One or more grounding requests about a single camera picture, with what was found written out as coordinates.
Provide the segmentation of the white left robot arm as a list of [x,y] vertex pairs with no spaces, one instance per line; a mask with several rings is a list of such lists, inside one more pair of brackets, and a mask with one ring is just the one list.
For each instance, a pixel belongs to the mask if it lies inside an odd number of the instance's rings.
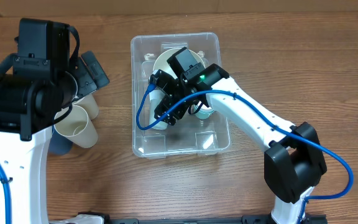
[[0,223],[47,223],[46,161],[54,133],[93,147],[93,92],[109,80],[92,52],[18,52],[0,64]]

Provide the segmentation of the small grey cup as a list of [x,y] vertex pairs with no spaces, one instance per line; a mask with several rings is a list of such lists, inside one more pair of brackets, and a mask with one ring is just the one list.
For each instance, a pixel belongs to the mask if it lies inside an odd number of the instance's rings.
[[[159,114],[160,112],[159,106],[164,96],[165,96],[164,93],[159,89],[155,89],[149,93],[149,101],[150,101],[149,124],[154,123],[158,119],[157,114]],[[158,122],[152,128],[157,130],[165,130],[167,126],[168,126],[167,123],[161,121]]]

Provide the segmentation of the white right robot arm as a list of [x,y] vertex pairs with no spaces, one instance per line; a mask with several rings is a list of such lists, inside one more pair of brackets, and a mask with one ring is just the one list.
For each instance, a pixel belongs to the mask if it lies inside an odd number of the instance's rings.
[[219,65],[200,63],[154,70],[146,94],[162,90],[154,111],[157,122],[174,125],[197,101],[233,121],[264,154],[264,179],[275,195],[273,223],[305,223],[306,204],[327,167],[314,127],[295,125],[273,114],[245,93]]

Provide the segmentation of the small light blue cup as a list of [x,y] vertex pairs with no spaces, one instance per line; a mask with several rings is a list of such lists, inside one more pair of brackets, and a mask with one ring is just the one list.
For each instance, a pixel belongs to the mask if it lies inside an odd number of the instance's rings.
[[195,113],[195,115],[199,118],[199,119],[208,119],[213,113],[214,110],[210,107],[207,107],[205,105],[201,106],[201,105],[194,105],[194,109],[195,111],[200,107],[200,110]]

